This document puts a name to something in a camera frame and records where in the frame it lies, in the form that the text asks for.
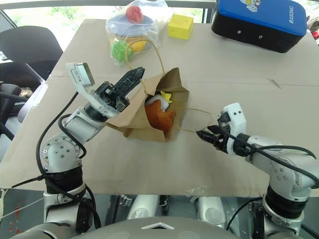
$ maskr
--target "clear plastic bag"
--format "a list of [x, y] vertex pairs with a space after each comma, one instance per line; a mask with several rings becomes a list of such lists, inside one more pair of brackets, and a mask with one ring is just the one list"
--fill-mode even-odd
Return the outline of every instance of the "clear plastic bag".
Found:
[[[140, 18], [139, 13], [136, 13], [138, 8], [132, 8], [132, 6], [140, 8], [142, 18]], [[134, 10], [132, 14], [127, 12], [130, 7], [130, 10]], [[121, 65], [125, 62], [125, 50], [133, 41], [148, 39], [159, 48], [161, 45], [159, 34], [172, 14], [172, 8], [168, 7], [164, 0], [135, 0], [123, 8], [115, 17], [109, 19], [106, 23], [106, 33], [110, 42], [110, 56], [114, 59], [115, 64]], [[134, 54], [149, 49], [152, 49], [151, 44], [146, 41], [138, 41], [128, 49], [128, 59]]]

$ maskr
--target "cardboard sheet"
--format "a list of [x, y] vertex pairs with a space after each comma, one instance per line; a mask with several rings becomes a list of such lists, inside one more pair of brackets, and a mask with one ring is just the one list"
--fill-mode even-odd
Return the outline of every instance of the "cardboard sheet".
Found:
[[[96, 86], [115, 83], [128, 70], [109, 57], [104, 20], [84, 21], [47, 81], [40, 104], [31, 109], [0, 164], [0, 187], [10, 187], [39, 175], [35, 146], [48, 123], [66, 105], [75, 88], [65, 70], [67, 62], [88, 62]], [[319, 156], [317, 110], [319, 79], [313, 69], [319, 49], [306, 35], [286, 54], [267, 51], [214, 35], [210, 24], [195, 24], [189, 41], [169, 38], [159, 49], [165, 69], [179, 67], [182, 84], [189, 90], [189, 108], [212, 114], [239, 102], [247, 119], [247, 133], [266, 136], [284, 144], [306, 147]], [[160, 73], [154, 51], [132, 60], [146, 68], [145, 77]], [[87, 101], [79, 96], [67, 110]], [[185, 127], [206, 124], [207, 116], [186, 111]], [[44, 141], [59, 132], [54, 125]], [[95, 193], [167, 194], [199, 196], [260, 196], [269, 177], [244, 158], [229, 156], [180, 130], [169, 143], [123, 137], [105, 127], [86, 143], [83, 159], [85, 182]], [[44, 182], [20, 188], [44, 190]], [[313, 190], [319, 196], [319, 190]]]

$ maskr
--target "yellow sponge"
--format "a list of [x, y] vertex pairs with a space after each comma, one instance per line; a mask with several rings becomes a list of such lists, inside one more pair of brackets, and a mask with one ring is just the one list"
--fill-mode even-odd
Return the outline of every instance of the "yellow sponge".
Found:
[[168, 35], [188, 40], [193, 30], [194, 19], [189, 16], [174, 14], [168, 23]]

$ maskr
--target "silver metal frame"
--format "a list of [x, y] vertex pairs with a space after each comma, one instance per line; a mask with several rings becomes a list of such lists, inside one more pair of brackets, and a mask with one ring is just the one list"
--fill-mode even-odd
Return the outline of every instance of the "silver metal frame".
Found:
[[[35, 0], [27, 2], [8, 2], [0, 4], [0, 9], [16, 9], [46, 6], [125, 6], [132, 0]], [[215, 8], [216, 0], [166, 0], [170, 7]]]

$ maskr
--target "brown paper bag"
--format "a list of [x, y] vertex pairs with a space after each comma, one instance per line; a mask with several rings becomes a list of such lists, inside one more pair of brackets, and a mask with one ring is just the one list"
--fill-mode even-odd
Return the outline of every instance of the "brown paper bag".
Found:
[[[164, 132], [153, 128], [146, 116], [145, 100], [156, 91], [171, 93], [168, 111], [175, 111], [172, 130], [164, 136]], [[121, 131], [125, 137], [142, 140], [167, 142], [173, 139], [179, 129], [181, 117], [186, 108], [189, 91], [181, 85], [179, 69], [173, 68], [164, 76], [158, 75], [144, 80], [144, 87], [140, 87], [135, 96], [130, 100], [130, 105], [117, 117], [107, 121], [107, 126]]]

